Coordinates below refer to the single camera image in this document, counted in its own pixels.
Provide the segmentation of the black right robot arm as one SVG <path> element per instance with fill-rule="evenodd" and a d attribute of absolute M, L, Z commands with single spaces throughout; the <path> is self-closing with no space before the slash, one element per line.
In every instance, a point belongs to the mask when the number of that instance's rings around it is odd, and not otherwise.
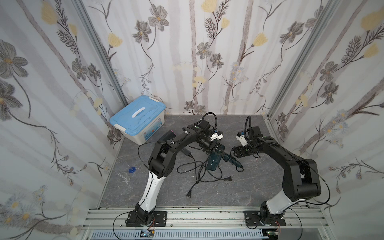
<path fill-rule="evenodd" d="M 246 118 L 244 131 L 238 133 L 237 139 L 241 145 L 233 148 L 236 158 L 257 157 L 257 154 L 263 153 L 284 170 L 282 190 L 261 204 L 258 213 L 261 224 L 269 226 L 275 223 L 297 202 L 310 200 L 322 193 L 316 162 L 293 154 L 272 137 L 263 136 L 259 127 L 252 126 L 250 116 Z"/>

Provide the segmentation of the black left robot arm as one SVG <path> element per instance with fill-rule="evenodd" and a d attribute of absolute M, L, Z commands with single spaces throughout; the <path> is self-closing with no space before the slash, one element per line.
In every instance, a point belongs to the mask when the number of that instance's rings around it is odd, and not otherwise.
<path fill-rule="evenodd" d="M 152 224 L 158 195 L 164 180 L 174 170 L 179 152 L 192 143 L 197 143 L 202 151 L 208 154 L 218 148 L 223 132 L 217 130 L 217 122 L 211 125 L 205 120 L 207 115 L 217 119 L 214 113 L 209 112 L 196 123 L 184 127 L 181 134 L 176 135 L 173 131 L 168 131 L 155 143 L 148 161 L 148 182 L 142 198 L 135 205 L 134 210 L 128 213 L 125 220 L 127 227 L 134 225 L 146 227 Z"/>

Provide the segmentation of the dark green hair dryer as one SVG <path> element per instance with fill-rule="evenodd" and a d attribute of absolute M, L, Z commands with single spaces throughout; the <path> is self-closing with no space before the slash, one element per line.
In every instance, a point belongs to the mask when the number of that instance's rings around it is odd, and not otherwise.
<path fill-rule="evenodd" d="M 209 155 L 207 170 L 215 171 L 216 168 L 219 166 L 221 160 L 224 160 L 225 162 L 229 162 L 232 165 L 234 165 L 238 172 L 244 171 L 243 165 L 234 156 L 226 153 L 225 146 L 222 144 L 218 145 L 218 148 L 215 153 L 212 153 L 211 155 Z"/>

